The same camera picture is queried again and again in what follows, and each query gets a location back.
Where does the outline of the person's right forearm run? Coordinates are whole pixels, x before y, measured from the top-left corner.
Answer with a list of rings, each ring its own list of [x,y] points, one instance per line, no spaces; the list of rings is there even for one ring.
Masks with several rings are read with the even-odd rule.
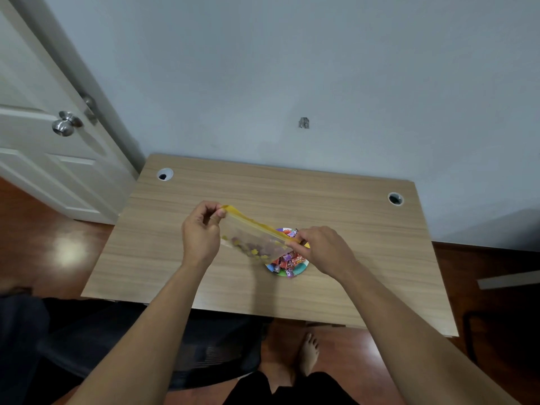
[[[357,261],[335,279],[408,405],[520,405]]]

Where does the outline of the person's right hand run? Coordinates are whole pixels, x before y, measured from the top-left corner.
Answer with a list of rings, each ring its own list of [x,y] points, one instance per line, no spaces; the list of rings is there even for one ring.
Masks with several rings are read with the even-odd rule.
[[[320,272],[341,282],[361,267],[345,240],[328,226],[301,229],[293,240],[308,241],[311,257],[308,261]]]

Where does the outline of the clear yellow-zip plastic bag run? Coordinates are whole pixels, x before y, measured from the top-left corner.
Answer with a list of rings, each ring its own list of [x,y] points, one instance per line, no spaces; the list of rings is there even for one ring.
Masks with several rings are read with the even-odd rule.
[[[260,224],[259,222],[246,217],[239,212],[235,207],[230,205],[224,205],[226,210],[226,217],[220,221],[220,236],[226,235],[231,237],[240,238],[252,238],[256,242],[262,244],[267,249],[272,249],[272,253],[275,256],[273,261],[269,263],[261,260],[264,265],[269,265],[275,260],[279,259],[283,255],[292,251],[287,247],[286,243],[289,240],[293,240],[292,237],[277,231],[270,226]]]

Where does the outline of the white flat board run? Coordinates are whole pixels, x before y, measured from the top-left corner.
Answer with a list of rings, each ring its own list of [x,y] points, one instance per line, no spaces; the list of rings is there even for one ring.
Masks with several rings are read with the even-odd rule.
[[[477,284],[483,291],[536,285],[540,284],[540,270],[479,279]]]

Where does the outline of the person's left hand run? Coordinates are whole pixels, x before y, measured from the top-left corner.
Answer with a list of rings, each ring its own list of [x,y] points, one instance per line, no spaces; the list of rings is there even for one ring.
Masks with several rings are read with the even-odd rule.
[[[207,270],[220,248],[220,225],[210,226],[210,216],[223,206],[215,201],[199,203],[185,218],[182,226],[182,265]]]

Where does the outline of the silver round door knob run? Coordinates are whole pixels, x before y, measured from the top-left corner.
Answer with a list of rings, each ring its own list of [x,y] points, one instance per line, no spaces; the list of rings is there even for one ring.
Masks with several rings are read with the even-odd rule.
[[[83,127],[81,119],[72,112],[60,111],[59,119],[55,120],[51,127],[59,136],[68,137],[74,134],[76,129]]]

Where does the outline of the person's left forearm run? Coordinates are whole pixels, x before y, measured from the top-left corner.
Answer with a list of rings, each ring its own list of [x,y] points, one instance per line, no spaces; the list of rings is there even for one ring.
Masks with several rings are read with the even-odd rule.
[[[65,405],[164,405],[209,263],[185,261]]]

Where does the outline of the small yellow brown candies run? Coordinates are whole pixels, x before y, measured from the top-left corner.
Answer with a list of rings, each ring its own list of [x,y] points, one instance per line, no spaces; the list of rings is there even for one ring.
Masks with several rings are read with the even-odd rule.
[[[261,260],[269,263],[275,259],[272,249],[265,248],[264,245],[256,242],[255,239],[252,238],[240,238],[222,235],[220,237],[220,241],[222,245],[233,248],[234,250],[239,251],[249,258],[253,258],[255,260]]]

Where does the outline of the white panelled door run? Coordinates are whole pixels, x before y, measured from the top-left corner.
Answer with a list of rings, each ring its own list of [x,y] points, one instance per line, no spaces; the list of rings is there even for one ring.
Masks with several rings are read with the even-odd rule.
[[[83,127],[68,137],[60,111]],[[0,177],[76,220],[115,224],[139,174],[9,0],[0,0]]]

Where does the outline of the person's bare foot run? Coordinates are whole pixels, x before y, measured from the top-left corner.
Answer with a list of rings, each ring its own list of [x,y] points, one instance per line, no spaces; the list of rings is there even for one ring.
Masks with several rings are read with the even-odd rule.
[[[266,343],[258,371],[276,393],[278,389],[293,388],[303,382],[313,373],[319,355],[319,342],[313,333],[284,341],[274,336]]]

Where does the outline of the black mesh office chair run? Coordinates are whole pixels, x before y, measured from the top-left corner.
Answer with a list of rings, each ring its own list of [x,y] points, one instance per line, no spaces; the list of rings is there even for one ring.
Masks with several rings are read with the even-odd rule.
[[[142,303],[0,294],[0,405],[49,405],[80,385],[147,308]],[[267,318],[192,309],[169,391],[255,371]]]

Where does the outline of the person's black shorts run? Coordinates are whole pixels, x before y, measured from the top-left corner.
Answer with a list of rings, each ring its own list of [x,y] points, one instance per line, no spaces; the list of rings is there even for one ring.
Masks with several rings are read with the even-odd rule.
[[[271,391],[267,376],[253,372],[241,378],[223,405],[360,405],[325,372],[297,377],[292,386]]]

